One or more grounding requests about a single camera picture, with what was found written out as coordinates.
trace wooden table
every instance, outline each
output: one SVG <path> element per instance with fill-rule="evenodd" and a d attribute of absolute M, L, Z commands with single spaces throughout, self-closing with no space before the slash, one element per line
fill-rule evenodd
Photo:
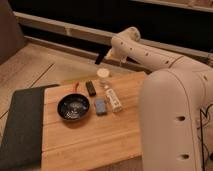
<path fill-rule="evenodd" d="M 136 72 L 109 78 L 123 110 L 98 117 L 94 99 L 104 97 L 104 90 L 94 80 L 97 97 L 89 98 L 85 83 L 78 92 L 90 101 L 89 115 L 76 123 L 67 123 L 57 114 L 57 104 L 71 93 L 72 85 L 48 88 L 45 91 L 42 171 L 91 170 L 141 155 L 138 92 L 146 74 Z"/>

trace pan handle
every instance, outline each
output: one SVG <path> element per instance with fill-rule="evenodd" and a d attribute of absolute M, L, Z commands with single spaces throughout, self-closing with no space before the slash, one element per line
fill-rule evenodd
<path fill-rule="evenodd" d="M 73 93 L 77 93 L 78 86 L 79 86 L 79 82 L 73 85 L 73 90 L 72 90 Z"/>

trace wire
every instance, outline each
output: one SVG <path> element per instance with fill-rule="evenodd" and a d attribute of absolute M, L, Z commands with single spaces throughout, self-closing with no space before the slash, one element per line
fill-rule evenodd
<path fill-rule="evenodd" d="M 204 162 L 204 165 L 206 165 L 208 160 L 209 160 L 210 152 L 209 152 L 209 149 L 208 149 L 208 147 L 207 147 L 207 145 L 205 143 L 203 143 L 203 146 L 204 146 L 204 148 L 205 148 L 205 150 L 207 152 L 207 157 L 206 157 L 206 160 Z"/>
<path fill-rule="evenodd" d="M 200 126 L 197 128 L 197 129 L 200 129 L 200 133 L 201 133 L 201 137 L 198 136 L 199 140 L 201 141 L 201 151 L 202 151 L 202 168 L 203 168 L 203 171 L 205 171 L 205 166 L 209 160 L 209 156 L 210 156 L 210 153 L 209 153 L 209 150 L 208 150 L 208 147 L 207 145 L 204 143 L 203 141 L 203 128 L 208 125 L 208 123 L 210 122 L 211 120 L 211 114 L 209 113 L 209 110 L 210 108 L 213 106 L 213 104 L 210 104 L 205 111 L 203 111 L 202 109 L 200 109 Z M 203 124 L 203 116 L 208 118 L 207 122 Z M 205 158 L 204 156 L 204 148 L 207 152 L 207 158 Z"/>
<path fill-rule="evenodd" d="M 201 141 L 201 152 L 202 152 L 202 168 L 203 168 L 203 171 L 205 171 L 205 157 L 204 157 L 204 142 L 203 142 L 203 119 L 202 119 L 202 110 L 200 109 L 200 134 L 201 134 L 201 138 L 200 138 L 200 141 Z"/>

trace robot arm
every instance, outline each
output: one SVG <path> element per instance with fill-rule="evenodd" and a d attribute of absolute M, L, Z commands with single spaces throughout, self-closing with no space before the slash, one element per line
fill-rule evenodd
<path fill-rule="evenodd" d="M 140 38 L 140 32 L 135 27 L 130 27 L 116 34 L 111 40 L 112 49 L 105 58 L 121 60 L 121 62 L 125 63 L 127 56 L 129 56 L 151 71 L 171 67 L 191 69 L 193 71 L 210 69 L 207 65 L 184 55 L 142 45 L 139 43 Z"/>
<path fill-rule="evenodd" d="M 155 71 L 139 92 L 144 171 L 201 171 L 195 116 L 213 101 L 213 70 L 139 40 L 134 27 L 116 34 L 106 59 L 128 56 Z"/>

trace black frying pan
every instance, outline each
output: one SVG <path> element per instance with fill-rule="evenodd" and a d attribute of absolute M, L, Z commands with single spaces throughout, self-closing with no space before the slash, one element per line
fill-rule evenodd
<path fill-rule="evenodd" d="M 58 114 L 65 120 L 77 121 L 89 110 L 89 100 L 77 93 L 78 83 L 74 85 L 73 94 L 67 95 L 58 103 Z"/>

